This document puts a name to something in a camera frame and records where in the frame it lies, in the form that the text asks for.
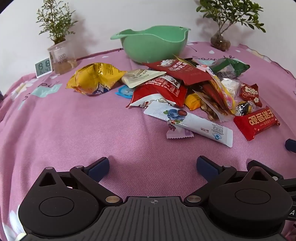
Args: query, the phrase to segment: green bowl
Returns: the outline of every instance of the green bowl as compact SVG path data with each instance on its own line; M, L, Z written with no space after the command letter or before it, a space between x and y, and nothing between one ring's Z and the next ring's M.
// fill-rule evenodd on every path
M171 59L182 52L189 28L177 26L153 26L142 31L127 29L111 39L120 39L126 54L138 63L154 63Z

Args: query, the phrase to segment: triangular cutout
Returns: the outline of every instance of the triangular cutout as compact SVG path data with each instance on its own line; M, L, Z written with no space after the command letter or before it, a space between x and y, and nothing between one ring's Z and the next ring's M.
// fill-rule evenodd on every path
M267 178L261 172L255 172L251 179L258 181L268 181Z
M56 182L55 182L52 174L46 173L39 186L44 187L44 186L51 186L51 185L55 185L55 184L56 184Z

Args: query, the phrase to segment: pile of snacks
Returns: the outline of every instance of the pile of snacks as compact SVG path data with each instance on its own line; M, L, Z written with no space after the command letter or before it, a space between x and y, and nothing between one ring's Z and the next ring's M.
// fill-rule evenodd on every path
M121 79L117 95L130 99L127 107L147 108L144 113L168 122L167 138L198 133L232 147L233 131L212 121L234 121L248 141L273 125L280 125L269 107L262 107L257 84L237 79L250 66L222 58L211 66L194 58L143 63L149 70L120 71L111 64L87 65L72 76L67 88L85 95L109 91ZM201 108L208 120L186 112Z

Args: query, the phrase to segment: glass vase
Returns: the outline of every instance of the glass vase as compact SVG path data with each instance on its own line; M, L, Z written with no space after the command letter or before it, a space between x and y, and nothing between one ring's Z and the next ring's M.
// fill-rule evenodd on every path
M211 46L223 52L230 48L230 41L226 40L219 31L211 37Z
M71 42L65 40L47 49L56 75L64 74L77 67Z

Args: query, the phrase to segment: yellow snack bag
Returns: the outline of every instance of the yellow snack bag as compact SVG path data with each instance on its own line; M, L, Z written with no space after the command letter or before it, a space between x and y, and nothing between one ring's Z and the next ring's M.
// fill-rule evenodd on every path
M126 71L120 71L111 64L94 63L77 70L66 88L75 89L85 95L98 95L109 91Z
M201 98L196 93L192 93L186 96L184 104L189 108L189 110L195 110L200 108Z

